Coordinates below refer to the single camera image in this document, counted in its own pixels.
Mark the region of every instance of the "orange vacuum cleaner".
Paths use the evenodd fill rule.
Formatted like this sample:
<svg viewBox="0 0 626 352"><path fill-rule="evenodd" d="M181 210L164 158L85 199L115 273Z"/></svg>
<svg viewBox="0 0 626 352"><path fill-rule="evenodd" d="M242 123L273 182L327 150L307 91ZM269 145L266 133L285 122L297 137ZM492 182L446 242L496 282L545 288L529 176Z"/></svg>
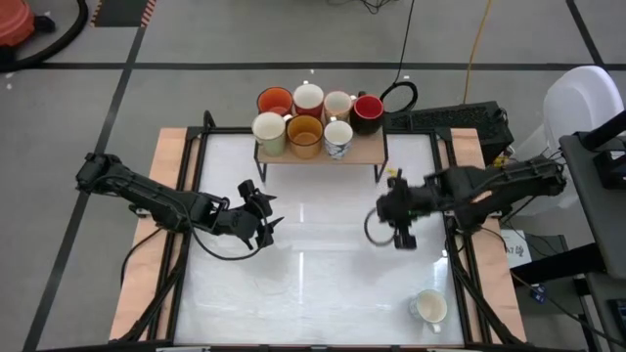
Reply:
<svg viewBox="0 0 626 352"><path fill-rule="evenodd" d="M61 38L48 48L30 57L17 60L18 48L36 32L51 33L55 23L46 16L35 16L24 0L0 0L0 72L16 71L36 66L65 48L87 23L85 0L77 0L78 18Z"/></svg>
<svg viewBox="0 0 626 352"><path fill-rule="evenodd" d="M0 1L0 63L15 60L16 48L35 31L51 33L55 23L46 16L35 16L23 0Z"/></svg>

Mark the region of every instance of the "yellow cable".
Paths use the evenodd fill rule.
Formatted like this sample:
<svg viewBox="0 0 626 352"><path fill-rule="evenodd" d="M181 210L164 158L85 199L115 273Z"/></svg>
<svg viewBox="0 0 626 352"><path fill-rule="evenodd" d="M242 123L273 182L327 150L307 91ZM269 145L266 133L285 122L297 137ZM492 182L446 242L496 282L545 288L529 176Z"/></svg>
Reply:
<svg viewBox="0 0 626 352"><path fill-rule="evenodd" d="M478 47L478 42L480 41L480 36L482 35L482 28L485 27L485 23L487 22L487 17L489 16L489 11L491 10L491 1L492 0L487 0L487 6L485 7L485 14L483 15L482 21L480 22L480 27L478 28L476 39L474 39L473 41L473 47L471 48L471 55L469 55L468 73L466 74L466 91L463 93L463 104L466 103L466 99L468 98L468 90L470 89L471 63L473 63L473 55L476 53L476 48Z"/></svg>

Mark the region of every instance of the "wooden shelf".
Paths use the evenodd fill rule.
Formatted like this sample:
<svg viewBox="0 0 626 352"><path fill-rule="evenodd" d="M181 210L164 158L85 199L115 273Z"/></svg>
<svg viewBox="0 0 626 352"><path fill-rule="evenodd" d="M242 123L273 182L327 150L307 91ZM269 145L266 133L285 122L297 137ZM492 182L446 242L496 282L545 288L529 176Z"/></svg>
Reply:
<svg viewBox="0 0 626 352"><path fill-rule="evenodd" d="M386 163L386 136L382 129L371 136L354 135L352 146L348 153L341 159L335 160L326 153L322 146L320 153L310 159L301 159L295 156L289 145L281 156L269 156L256 144L255 158L259 163L265 164L366 164L381 165Z"/></svg>

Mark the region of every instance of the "red mug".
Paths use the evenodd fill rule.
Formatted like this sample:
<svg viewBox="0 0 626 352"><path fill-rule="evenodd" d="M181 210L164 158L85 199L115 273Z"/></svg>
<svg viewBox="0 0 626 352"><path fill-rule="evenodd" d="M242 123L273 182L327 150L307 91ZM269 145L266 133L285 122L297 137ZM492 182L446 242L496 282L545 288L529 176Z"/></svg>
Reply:
<svg viewBox="0 0 626 352"><path fill-rule="evenodd" d="M360 96L350 112L350 126L356 134L367 136L382 126L382 101L373 95Z"/></svg>
<svg viewBox="0 0 626 352"><path fill-rule="evenodd" d="M290 91L281 87L271 87L264 90L256 99L258 113L275 112L280 116L291 113L293 98Z"/></svg>
<svg viewBox="0 0 626 352"><path fill-rule="evenodd" d="M293 107L296 114L321 118L324 109L324 91L315 84L302 84L293 91Z"/></svg>

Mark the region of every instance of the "vacuum hose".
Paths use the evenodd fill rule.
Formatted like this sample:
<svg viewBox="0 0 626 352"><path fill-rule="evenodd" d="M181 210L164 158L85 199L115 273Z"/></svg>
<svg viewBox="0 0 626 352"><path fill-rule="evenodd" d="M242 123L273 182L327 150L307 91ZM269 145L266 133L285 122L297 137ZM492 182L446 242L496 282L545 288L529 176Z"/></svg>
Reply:
<svg viewBox="0 0 626 352"><path fill-rule="evenodd" d="M78 3L78 17L74 24L67 30L67 32L52 43L46 49L40 51L37 54L31 55L27 58L17 60L7 65L0 65L0 72L14 72L25 68L31 68L37 66L46 60L52 58L54 55L62 51L72 40L74 40L78 34L82 31L89 20L89 10L85 0L76 0Z"/></svg>

